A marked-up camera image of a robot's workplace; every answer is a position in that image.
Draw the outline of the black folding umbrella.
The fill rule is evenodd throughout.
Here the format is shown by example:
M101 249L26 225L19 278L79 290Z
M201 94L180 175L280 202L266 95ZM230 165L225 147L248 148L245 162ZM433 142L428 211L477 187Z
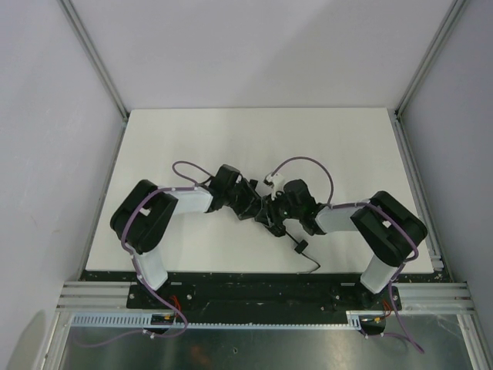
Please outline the black folding umbrella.
M276 190L274 195L274 199L271 195L260 198L260 209L253 219L262 224L275 237L288 236L293 241L293 250L315 264L314 268L304 273L314 273L320 269L321 265L305 252L308 242L301 237L294 237L287 230L284 221L298 221L310 236L325 235L315 221L323 204L315 200L302 179L288 181L282 186L282 190Z

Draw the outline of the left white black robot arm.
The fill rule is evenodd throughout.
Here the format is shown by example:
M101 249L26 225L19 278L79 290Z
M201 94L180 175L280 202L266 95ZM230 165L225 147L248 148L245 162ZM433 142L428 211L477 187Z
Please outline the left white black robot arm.
M262 209L257 182L245 179L230 165L223 164L203 182L189 181L191 187L158 187L149 180L140 180L109 222L132 259L138 281L154 291L168 280L158 244L172 217L229 207L238 219L247 220Z

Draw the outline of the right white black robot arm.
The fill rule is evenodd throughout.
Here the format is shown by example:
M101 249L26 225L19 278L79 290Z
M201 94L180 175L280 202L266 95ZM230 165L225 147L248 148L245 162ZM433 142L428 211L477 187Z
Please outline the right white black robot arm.
M428 235L424 223L384 190L365 201L322 204L301 179L286 183L268 176L264 183L272 193L262 199L255 221L272 235L287 235L284 221L297 220L310 236L339 231L357 231L362 236L373 251L354 288L365 308L375 304L406 263L418 258L418 246Z

